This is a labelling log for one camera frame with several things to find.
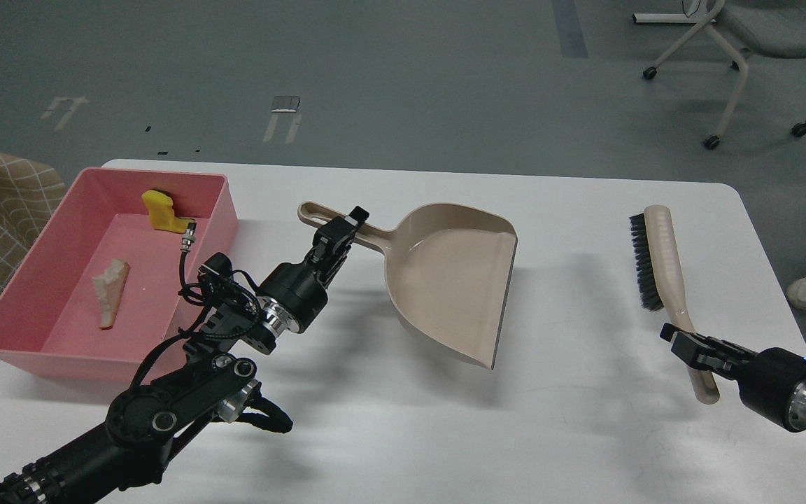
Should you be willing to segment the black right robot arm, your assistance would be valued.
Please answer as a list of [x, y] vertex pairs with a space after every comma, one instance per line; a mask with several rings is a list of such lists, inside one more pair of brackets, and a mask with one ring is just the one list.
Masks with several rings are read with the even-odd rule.
[[779, 347], [755, 352], [665, 323], [659, 334], [692, 370], [735, 381], [741, 403], [788, 433], [806, 430], [806, 357]]

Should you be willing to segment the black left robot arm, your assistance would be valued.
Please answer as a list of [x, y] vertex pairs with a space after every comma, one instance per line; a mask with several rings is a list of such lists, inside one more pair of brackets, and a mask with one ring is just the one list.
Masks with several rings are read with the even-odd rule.
[[181, 297], [199, 307], [188, 329], [160, 342], [92, 430], [0, 479], [0, 503], [95, 503], [113, 491], [159, 484], [167, 466], [213, 422], [288, 433], [293, 421], [262, 395], [257, 366], [231, 353], [239, 341], [271, 354], [278, 336], [304, 332], [327, 304], [368, 211], [355, 207], [317, 227], [301, 262], [282, 262], [261, 284], [222, 253], [186, 281], [195, 224], [183, 233]]

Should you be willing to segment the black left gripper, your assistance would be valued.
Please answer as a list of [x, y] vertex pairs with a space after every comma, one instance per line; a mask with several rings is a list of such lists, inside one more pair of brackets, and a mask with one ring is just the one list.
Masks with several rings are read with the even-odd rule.
[[358, 206], [349, 214], [334, 215], [316, 230], [304, 262], [282, 262], [260, 284], [260, 297], [275, 301], [290, 316], [291, 332], [305, 332], [322, 312], [327, 304], [323, 286], [333, 282], [369, 216]]

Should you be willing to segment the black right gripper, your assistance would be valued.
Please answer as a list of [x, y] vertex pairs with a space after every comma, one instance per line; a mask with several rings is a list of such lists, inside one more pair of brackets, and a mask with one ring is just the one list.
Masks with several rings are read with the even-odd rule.
[[796, 390], [806, 381], [806, 358], [777, 347], [757, 353], [672, 323], [662, 326], [659, 338], [691, 369], [737, 381], [745, 407], [784, 430], [806, 430], [806, 418], [793, 407]]

